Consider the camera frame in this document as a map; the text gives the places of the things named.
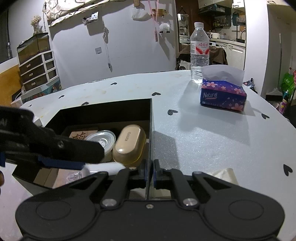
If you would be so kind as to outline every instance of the faucet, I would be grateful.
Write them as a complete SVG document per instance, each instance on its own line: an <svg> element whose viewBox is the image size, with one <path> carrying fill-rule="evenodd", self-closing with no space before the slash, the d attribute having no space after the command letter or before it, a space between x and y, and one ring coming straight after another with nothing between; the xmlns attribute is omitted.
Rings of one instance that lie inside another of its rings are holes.
<svg viewBox="0 0 296 241"><path fill-rule="evenodd" d="M242 31L242 33L243 32L247 32L247 28L244 28L243 31ZM239 37L239 39L242 39L242 33L241 33L241 36Z"/></svg>

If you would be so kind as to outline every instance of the screw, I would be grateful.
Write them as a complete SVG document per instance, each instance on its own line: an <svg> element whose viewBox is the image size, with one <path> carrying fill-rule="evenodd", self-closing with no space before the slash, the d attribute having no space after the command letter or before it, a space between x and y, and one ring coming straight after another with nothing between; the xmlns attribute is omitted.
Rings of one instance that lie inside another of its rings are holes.
<svg viewBox="0 0 296 241"><path fill-rule="evenodd" d="M107 199L104 199L104 200L102 201L102 204L103 204L105 207L114 207L114 206L117 204L117 202L116 202L116 200L113 199L113 198L107 198Z"/></svg>
<svg viewBox="0 0 296 241"><path fill-rule="evenodd" d="M186 206L195 206L196 204L198 204L198 201L194 198L185 198L183 200L183 203Z"/></svg>
<svg viewBox="0 0 296 241"><path fill-rule="evenodd" d="M154 208L154 205L153 205L153 204L147 204L147 205L146 205L146 208L148 208L148 209L153 209L153 208Z"/></svg>
<svg viewBox="0 0 296 241"><path fill-rule="evenodd" d="M58 146L60 149L64 149L64 147L65 147L63 141L58 141L57 146Z"/></svg>

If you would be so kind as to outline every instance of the tissue pack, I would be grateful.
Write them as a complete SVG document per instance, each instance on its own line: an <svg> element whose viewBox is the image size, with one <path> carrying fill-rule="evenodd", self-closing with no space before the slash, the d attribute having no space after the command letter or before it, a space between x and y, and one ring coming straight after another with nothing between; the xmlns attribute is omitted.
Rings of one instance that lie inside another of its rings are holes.
<svg viewBox="0 0 296 241"><path fill-rule="evenodd" d="M237 86L223 80L202 81L200 103L243 111L247 94L242 86Z"/></svg>

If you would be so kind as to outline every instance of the purple tissue package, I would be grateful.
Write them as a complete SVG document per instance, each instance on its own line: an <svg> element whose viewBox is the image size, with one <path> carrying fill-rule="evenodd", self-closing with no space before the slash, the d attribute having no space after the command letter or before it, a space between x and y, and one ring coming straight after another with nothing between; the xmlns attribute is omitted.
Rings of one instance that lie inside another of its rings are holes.
<svg viewBox="0 0 296 241"><path fill-rule="evenodd" d="M234 78L239 79L236 83L240 83L243 79L244 72L230 66L219 66L218 68L215 68L215 66L207 66L203 68L205 68L204 72L202 70L203 75L206 75L208 72L210 80L204 78L202 81L200 103L203 105L243 111L247 99L246 92L241 85L235 85L225 79L229 79L232 82L234 82ZM213 70L217 69L219 69L219 71L213 74Z"/></svg>

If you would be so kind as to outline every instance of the open storage box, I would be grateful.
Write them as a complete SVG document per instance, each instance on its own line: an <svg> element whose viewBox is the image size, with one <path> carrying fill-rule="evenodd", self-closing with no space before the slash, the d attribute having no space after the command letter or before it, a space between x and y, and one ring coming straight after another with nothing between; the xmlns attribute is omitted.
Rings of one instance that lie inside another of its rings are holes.
<svg viewBox="0 0 296 241"><path fill-rule="evenodd" d="M151 135L154 126L152 99L126 100L62 109L45 127L53 129L57 135L68 137L76 130L110 130L117 139L121 130L130 124L139 125L146 133L147 143L141 161L143 159L148 160L146 168L147 175L149 175ZM56 168L46 168L26 163L18 164L12 175L31 194L36 195L54 187L58 171Z"/></svg>

